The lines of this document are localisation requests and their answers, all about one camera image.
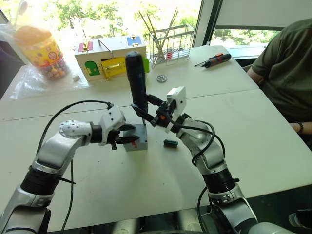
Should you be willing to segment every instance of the wristwatch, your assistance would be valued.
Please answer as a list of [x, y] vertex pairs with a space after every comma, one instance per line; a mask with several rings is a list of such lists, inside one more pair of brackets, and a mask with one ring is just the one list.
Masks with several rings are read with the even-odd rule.
[[303, 132], [303, 124], [301, 122], [295, 122], [300, 125], [300, 130], [297, 132], [298, 134]]

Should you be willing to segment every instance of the person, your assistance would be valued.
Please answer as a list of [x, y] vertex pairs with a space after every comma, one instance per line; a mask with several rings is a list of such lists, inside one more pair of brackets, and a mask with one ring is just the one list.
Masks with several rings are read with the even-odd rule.
[[247, 73], [312, 150], [312, 19], [284, 28]]

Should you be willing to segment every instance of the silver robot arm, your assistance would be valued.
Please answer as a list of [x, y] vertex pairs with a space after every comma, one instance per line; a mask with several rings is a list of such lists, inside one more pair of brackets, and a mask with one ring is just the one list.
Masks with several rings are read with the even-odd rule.
[[213, 141], [210, 147], [203, 152], [211, 140], [211, 134], [188, 129], [188, 127], [193, 127], [209, 130], [203, 122], [193, 120], [186, 114], [181, 115], [186, 106], [184, 87], [172, 89], [167, 94], [167, 101], [162, 101], [152, 95], [147, 95], [147, 100], [151, 104], [159, 106], [156, 117], [151, 116], [135, 104], [132, 104], [132, 107], [138, 116], [143, 117], [153, 126], [159, 125], [165, 127], [166, 132], [176, 133], [176, 136], [190, 150], [194, 164], [206, 183], [208, 196], [212, 201], [212, 217], [220, 233], [292, 233], [271, 223], [257, 222], [252, 208], [238, 185], [239, 179], [232, 178], [223, 152], [216, 142]]
[[137, 139], [122, 139], [119, 129], [125, 117], [113, 106], [102, 116], [99, 125], [75, 120], [60, 124], [58, 132], [48, 139], [36, 155], [24, 181], [16, 188], [0, 217], [0, 234], [46, 233], [51, 212], [47, 209], [54, 190], [75, 151], [89, 143], [100, 146], [127, 143]]

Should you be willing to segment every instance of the plastic bag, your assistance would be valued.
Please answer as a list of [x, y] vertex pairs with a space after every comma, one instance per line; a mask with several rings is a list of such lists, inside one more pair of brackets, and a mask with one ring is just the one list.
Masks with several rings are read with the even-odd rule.
[[57, 80], [46, 79], [33, 65], [26, 65], [23, 75], [17, 83], [11, 99], [22, 99], [38, 95], [57, 94], [89, 87], [88, 81], [74, 56], [64, 58], [70, 73]]

